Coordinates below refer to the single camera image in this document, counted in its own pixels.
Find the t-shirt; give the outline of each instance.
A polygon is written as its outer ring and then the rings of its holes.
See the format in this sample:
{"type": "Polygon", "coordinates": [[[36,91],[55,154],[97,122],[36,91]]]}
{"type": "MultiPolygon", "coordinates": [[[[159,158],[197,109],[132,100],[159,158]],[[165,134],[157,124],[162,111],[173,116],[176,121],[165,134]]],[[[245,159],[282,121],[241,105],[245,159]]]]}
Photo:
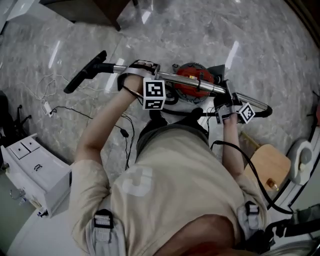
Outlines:
{"type": "Polygon", "coordinates": [[[76,162],[72,177],[72,236],[85,253],[85,227],[106,196],[122,221],[129,256],[153,255],[187,223],[209,214],[227,217],[239,242],[237,208],[245,203],[244,194],[260,207],[264,226],[268,222],[253,181],[245,175],[234,179],[208,145],[186,130],[170,129],[153,138],[111,189],[104,168],[92,160],[76,162]]]}

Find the marble floor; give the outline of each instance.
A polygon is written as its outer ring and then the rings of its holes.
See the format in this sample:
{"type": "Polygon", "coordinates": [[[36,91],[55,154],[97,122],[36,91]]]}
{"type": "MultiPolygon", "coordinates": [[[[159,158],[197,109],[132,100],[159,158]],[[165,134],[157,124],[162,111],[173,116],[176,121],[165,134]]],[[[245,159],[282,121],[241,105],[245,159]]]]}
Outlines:
{"type": "MultiPolygon", "coordinates": [[[[101,91],[78,88],[65,94],[63,89],[65,79],[72,79],[102,50],[108,54],[107,62],[122,58],[130,64],[147,59],[170,72],[174,63],[225,64],[238,44],[225,77],[237,91],[273,108],[270,117],[239,125],[239,130],[283,153],[297,138],[309,136],[312,118],[306,115],[313,105],[312,90],[320,90],[319,50],[283,0],[139,0],[138,8],[128,4],[118,22],[120,32],[107,26],[72,24],[55,16],[37,24],[10,22],[4,31],[0,89],[9,99],[10,111],[15,115],[15,108],[22,104],[23,115],[32,115],[25,126],[28,132],[38,133],[41,143],[65,161],[73,161],[89,120],[66,109],[58,109],[50,118],[42,111],[43,101],[31,92],[37,90],[41,99],[46,85],[55,79],[46,95],[57,88],[56,93],[44,98],[52,107],[66,106],[94,117],[117,90],[114,83],[110,93],[103,92],[109,74],[82,84],[101,91]]],[[[148,113],[137,101],[126,113],[139,134],[149,120],[148,113]]],[[[120,119],[118,124],[132,134],[127,120],[120,119]]],[[[222,139],[222,131],[212,118],[210,140],[222,139]]],[[[102,152],[111,181],[125,169],[124,148],[125,140],[115,128],[102,152]]],[[[214,151],[221,157],[220,148],[214,151]]],[[[135,155],[133,147],[131,163],[135,155]]]]}

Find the wooden stool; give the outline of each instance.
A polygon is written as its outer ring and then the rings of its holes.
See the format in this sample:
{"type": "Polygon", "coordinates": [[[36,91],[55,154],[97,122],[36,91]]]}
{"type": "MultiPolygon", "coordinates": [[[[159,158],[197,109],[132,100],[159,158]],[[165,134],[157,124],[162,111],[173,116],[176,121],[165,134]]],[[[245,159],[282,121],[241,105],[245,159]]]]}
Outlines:
{"type": "MultiPolygon", "coordinates": [[[[240,135],[246,138],[256,148],[256,151],[251,157],[251,162],[255,166],[264,188],[269,191],[279,188],[290,170],[291,161],[289,158],[270,144],[260,146],[244,131],[242,131],[240,135]]],[[[249,164],[246,165],[244,174],[256,180],[249,164]]]]}

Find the forearm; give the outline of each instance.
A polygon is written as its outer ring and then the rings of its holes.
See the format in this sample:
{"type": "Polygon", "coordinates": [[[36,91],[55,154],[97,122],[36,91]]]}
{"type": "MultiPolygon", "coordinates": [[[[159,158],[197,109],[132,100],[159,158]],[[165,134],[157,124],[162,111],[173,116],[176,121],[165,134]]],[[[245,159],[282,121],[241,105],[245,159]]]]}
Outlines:
{"type": "Polygon", "coordinates": [[[77,146],[75,161],[89,158],[101,162],[100,151],[120,116],[135,99],[129,92],[122,89],[107,103],[84,130],[77,146]]]}
{"type": "MultiPolygon", "coordinates": [[[[226,120],[223,126],[223,140],[238,147],[240,146],[236,122],[226,120]]],[[[228,145],[223,146],[222,164],[234,178],[241,175],[245,170],[244,160],[241,153],[237,149],[228,145]]]]}

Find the shirt sleeve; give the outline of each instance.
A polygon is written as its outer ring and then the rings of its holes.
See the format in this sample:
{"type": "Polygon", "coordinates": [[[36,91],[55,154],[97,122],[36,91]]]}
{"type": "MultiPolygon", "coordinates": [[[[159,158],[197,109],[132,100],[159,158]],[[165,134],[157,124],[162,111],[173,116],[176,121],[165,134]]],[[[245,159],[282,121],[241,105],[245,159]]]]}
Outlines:
{"type": "Polygon", "coordinates": [[[86,225],[109,194],[109,180],[101,164],[93,160],[81,160],[73,164],[69,223],[72,238],[87,254],[86,225]]]}
{"type": "Polygon", "coordinates": [[[271,220],[258,184],[254,180],[248,178],[245,174],[238,176],[235,181],[237,182],[243,193],[253,198],[255,201],[254,203],[259,206],[261,220],[264,228],[266,228],[271,220]]]}

